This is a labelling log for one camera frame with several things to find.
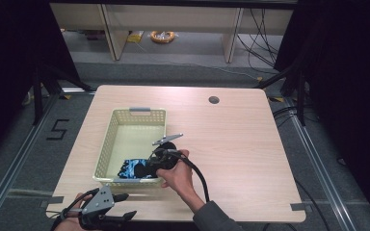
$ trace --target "table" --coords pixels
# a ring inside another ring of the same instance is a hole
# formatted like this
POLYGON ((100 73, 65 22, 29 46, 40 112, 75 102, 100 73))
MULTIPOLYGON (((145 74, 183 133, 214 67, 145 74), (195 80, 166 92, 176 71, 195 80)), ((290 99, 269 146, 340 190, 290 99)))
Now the table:
MULTIPOLYGON (((302 201, 266 95, 252 89, 99 87, 53 193, 63 196, 63 203, 50 204, 48 211, 61 211, 77 193, 101 187, 93 172, 111 112, 127 107, 167 111, 167 135, 184 134, 175 145, 191 152, 211 200, 236 221, 304 221, 304 211, 291 209, 291 204, 302 201), (219 103, 210 103, 211 96, 219 103)), ((193 177, 203 198, 202 184, 196 174, 193 177)), ((109 216, 136 210, 134 220, 192 220, 192 212, 171 189, 125 188, 119 193, 130 197, 112 208, 109 216)))

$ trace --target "white basket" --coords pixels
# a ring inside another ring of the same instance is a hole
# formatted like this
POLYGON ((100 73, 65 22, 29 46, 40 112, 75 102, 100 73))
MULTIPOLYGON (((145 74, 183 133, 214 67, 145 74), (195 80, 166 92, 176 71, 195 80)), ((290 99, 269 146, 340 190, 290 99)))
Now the white basket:
POLYGON ((164 109, 115 109, 101 147, 93 179, 113 186, 156 184, 159 178, 123 179, 119 170, 128 159, 147 159, 152 146, 166 134, 167 113, 164 109))

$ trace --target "hand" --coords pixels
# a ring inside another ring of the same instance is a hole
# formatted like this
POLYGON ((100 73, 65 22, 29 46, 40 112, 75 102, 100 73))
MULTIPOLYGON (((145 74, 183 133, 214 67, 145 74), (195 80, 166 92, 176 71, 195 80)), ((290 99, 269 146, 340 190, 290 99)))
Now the hand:
MULTIPOLYGON (((189 156, 188 150, 179 151, 183 156, 189 156)), ((179 159, 172 169, 158 169, 156 173, 159 177, 165 179, 161 187, 171 187, 194 213, 204 205, 204 202, 195 192, 192 182, 192 169, 182 160, 179 159)))
MULTIPOLYGON (((80 197, 82 193, 78 193, 76 199, 80 197)), ((92 197, 88 195, 83 198, 83 200, 78 201, 74 206, 73 209, 80 209, 83 201, 86 201, 92 197)), ((77 213, 73 214, 74 212, 67 213, 67 216, 71 216, 73 218, 66 218, 64 219, 55 229, 55 231, 86 231, 80 226, 79 218, 77 217, 77 213)))

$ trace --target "black curtain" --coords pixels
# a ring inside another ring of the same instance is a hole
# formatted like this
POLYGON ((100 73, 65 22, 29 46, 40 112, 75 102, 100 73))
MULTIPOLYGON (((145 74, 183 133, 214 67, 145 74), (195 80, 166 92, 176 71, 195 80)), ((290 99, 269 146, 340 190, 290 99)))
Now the black curtain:
MULTIPOLYGON (((314 15, 294 12, 278 70, 296 58, 314 15)), ((305 79, 323 124, 370 202, 370 1, 335 1, 328 17, 333 22, 305 79)))
MULTIPOLYGON (((0 0, 0 140, 42 64, 56 66, 70 79, 79 80, 48 1, 0 0)), ((44 68, 40 74, 48 86, 56 86, 60 79, 44 68)))

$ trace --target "basket handle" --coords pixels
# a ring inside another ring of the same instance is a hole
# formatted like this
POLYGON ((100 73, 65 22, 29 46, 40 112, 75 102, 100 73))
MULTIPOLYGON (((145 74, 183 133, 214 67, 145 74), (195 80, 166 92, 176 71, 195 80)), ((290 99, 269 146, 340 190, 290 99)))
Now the basket handle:
POLYGON ((147 107, 131 107, 129 112, 132 116, 151 116, 151 108, 147 107))

